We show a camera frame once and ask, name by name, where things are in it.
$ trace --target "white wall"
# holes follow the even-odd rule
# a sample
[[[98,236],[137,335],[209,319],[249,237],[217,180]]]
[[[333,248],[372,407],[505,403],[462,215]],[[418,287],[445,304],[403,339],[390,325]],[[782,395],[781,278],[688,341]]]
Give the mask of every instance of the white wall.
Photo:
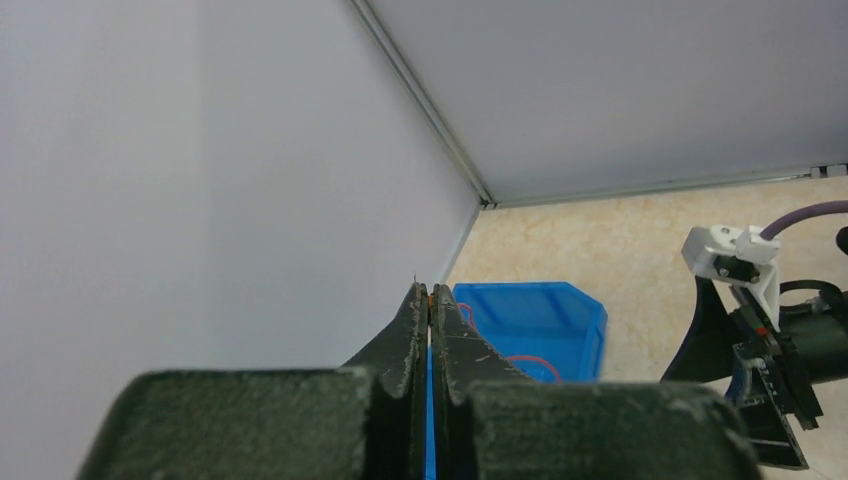
[[[0,477],[71,477],[142,371],[338,364],[444,275],[474,196],[341,2],[4,9]]]
[[[845,0],[373,0],[498,201],[848,161]]]

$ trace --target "beige floor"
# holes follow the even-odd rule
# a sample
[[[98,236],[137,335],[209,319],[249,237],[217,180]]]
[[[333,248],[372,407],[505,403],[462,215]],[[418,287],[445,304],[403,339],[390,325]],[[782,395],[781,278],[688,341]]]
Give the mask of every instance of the beige floor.
[[[694,283],[679,254],[692,226],[764,225],[846,197],[848,179],[840,178],[483,212],[448,283],[571,282],[609,313],[603,380],[656,381],[692,318]],[[848,217],[831,216],[786,231],[782,278],[848,288],[848,257],[834,246],[845,225]],[[848,479],[848,380],[816,392],[822,427],[804,432],[794,424],[811,470],[767,469],[767,478]]]

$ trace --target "robotic hand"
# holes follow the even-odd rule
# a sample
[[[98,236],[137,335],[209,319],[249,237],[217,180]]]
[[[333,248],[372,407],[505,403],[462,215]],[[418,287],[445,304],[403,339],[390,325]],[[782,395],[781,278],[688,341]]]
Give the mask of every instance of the robotic hand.
[[[820,280],[780,283],[777,234],[806,218],[848,213],[848,201],[792,212],[765,228],[716,225],[689,232],[683,257],[698,300],[689,332],[662,381],[732,377],[725,394],[740,412],[760,463],[806,469],[786,415],[805,430],[823,415],[812,385],[848,378],[848,292]],[[848,255],[848,227],[837,246]],[[730,284],[739,308],[727,313],[714,281]],[[805,303],[780,306],[782,293],[816,290]]]

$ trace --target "cable connector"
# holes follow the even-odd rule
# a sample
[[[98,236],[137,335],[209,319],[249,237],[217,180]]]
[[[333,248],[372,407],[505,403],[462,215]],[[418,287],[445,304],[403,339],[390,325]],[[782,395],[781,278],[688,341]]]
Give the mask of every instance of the cable connector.
[[[780,240],[760,236],[763,227],[750,225],[736,239],[736,258],[755,265],[765,265],[780,252]]]

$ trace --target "blue plastic container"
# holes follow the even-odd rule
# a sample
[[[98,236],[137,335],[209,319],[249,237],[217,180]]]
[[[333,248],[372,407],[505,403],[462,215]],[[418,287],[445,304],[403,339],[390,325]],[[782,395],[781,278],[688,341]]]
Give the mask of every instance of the blue plastic container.
[[[453,295],[457,303],[470,307],[477,331],[504,357],[544,359],[564,382],[597,380],[607,313],[571,284],[460,283]],[[463,313],[468,319],[468,312]],[[514,360],[513,364],[540,382],[555,381],[541,363]]]

